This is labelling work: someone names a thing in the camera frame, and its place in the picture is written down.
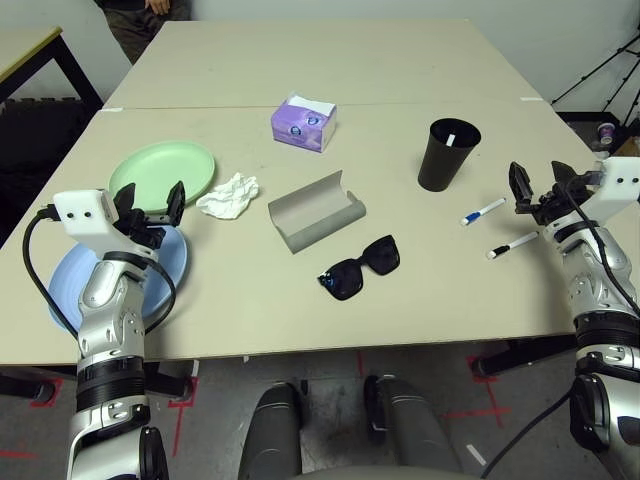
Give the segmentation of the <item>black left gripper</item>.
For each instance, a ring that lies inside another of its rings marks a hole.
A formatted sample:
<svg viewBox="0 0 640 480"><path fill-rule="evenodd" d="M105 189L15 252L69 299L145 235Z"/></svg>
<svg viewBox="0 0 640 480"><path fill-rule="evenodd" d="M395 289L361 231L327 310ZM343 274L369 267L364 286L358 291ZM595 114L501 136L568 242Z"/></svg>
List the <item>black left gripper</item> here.
<svg viewBox="0 0 640 480"><path fill-rule="evenodd" d="M115 228L136 244L158 250L166 234L163 226L179 225L185 209L185 188L178 181L170 190L167 198L166 215L147 215L141 209L132 209L135 201L134 183L122 187L114 196L113 202L118 212Z"/></svg>

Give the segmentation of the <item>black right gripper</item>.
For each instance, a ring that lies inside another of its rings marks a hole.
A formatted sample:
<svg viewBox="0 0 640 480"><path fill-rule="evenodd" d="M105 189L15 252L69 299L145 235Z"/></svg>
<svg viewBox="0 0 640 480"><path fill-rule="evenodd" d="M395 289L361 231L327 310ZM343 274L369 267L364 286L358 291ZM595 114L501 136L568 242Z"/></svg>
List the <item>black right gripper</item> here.
<svg viewBox="0 0 640 480"><path fill-rule="evenodd" d="M515 200L515 213L531 215L540 226L548 226L570 214L574 205L581 206L593 195L588 188L590 173L578 174L560 161L552 161L551 167L555 183L547 193L534 200L526 169L517 162L509 166L509 187Z"/></svg>

